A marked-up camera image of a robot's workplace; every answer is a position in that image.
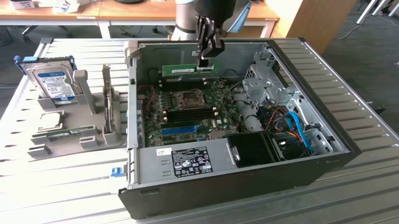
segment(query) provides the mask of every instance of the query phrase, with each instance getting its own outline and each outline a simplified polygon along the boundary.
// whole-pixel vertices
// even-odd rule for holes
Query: cpu socket
[[[201,90],[181,91],[175,93],[178,99],[177,109],[195,109],[206,106],[203,92]]]

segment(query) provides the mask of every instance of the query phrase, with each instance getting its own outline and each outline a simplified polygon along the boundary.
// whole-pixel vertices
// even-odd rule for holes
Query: gray carpet
[[[366,101],[376,101],[384,104],[388,110],[382,113],[384,119],[397,132],[399,132],[399,111],[398,85],[399,85],[399,67],[394,64],[399,61],[398,34],[399,27],[381,19],[370,16],[358,30],[345,40],[338,40],[356,26],[356,21],[361,12],[349,15],[348,20],[331,42],[323,57],[338,73],[348,80],[350,85],[360,91]],[[69,26],[75,38],[101,38],[99,28],[95,26]],[[111,37],[123,38],[118,27],[111,26]],[[13,58],[15,55],[34,55],[38,43],[42,37],[66,38],[65,31],[57,26],[41,26],[30,37],[33,43],[25,43],[22,39],[23,28],[10,27],[14,36],[14,43],[0,47],[0,82],[18,83],[22,74],[18,70]],[[141,26],[129,28],[129,32],[135,35],[141,31]],[[159,27],[162,34],[153,33],[153,27],[145,26],[137,37],[165,37],[167,31]],[[14,89],[0,89],[0,116],[6,110]]]
[[[323,58],[353,88],[360,89],[364,99],[386,106],[381,117],[399,132],[399,67],[396,65],[399,62],[399,27],[370,16],[350,36],[338,40],[357,26],[361,14],[354,10],[349,15]],[[386,15],[384,18],[399,24],[397,19]]]

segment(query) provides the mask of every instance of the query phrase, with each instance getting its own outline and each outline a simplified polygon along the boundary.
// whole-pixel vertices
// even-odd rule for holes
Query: label sticker
[[[41,73],[39,80],[49,92],[49,96],[58,101],[73,100],[75,93],[71,85],[66,83],[65,72]]]
[[[159,148],[157,150],[157,156],[171,155],[171,153],[173,153],[173,148]]]
[[[214,172],[207,147],[173,151],[177,177]]]
[[[195,69],[173,69],[171,73],[187,73],[187,72],[195,72]]]
[[[78,16],[78,19],[95,20],[94,16]]]

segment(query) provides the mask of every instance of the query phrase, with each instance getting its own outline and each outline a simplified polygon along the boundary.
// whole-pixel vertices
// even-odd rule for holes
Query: wooden desk
[[[114,0],[103,0],[99,26],[103,36],[111,25],[166,25],[174,26],[177,20],[175,0],[155,2],[146,0],[139,4],[123,5]],[[257,37],[270,37],[278,15],[265,2],[253,3],[242,34],[258,26]]]
[[[53,21],[77,21],[77,20],[98,20],[101,13],[102,2],[93,2],[85,6],[79,7],[77,13],[54,13],[51,7],[27,8],[27,9],[14,9],[10,0],[0,0],[0,25],[11,25],[7,20],[47,20]]]
[[[114,0],[103,0],[82,6],[77,13],[58,14],[53,8],[41,7],[15,10],[10,0],[0,0],[0,25],[95,25],[101,27],[103,38],[111,38],[111,25],[175,25],[175,0],[126,5]],[[249,19],[241,36],[253,33],[257,28],[257,37],[270,37],[278,15],[261,2],[253,3]]]
[[[253,3],[247,21],[277,21],[279,16],[265,2]],[[146,0],[139,4],[125,5],[114,0],[103,0],[101,20],[177,20],[175,0],[157,2]]]

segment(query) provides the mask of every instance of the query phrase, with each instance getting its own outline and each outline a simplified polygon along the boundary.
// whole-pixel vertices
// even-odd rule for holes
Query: blue latch
[[[111,176],[113,177],[125,176],[125,168],[123,167],[114,167]]]

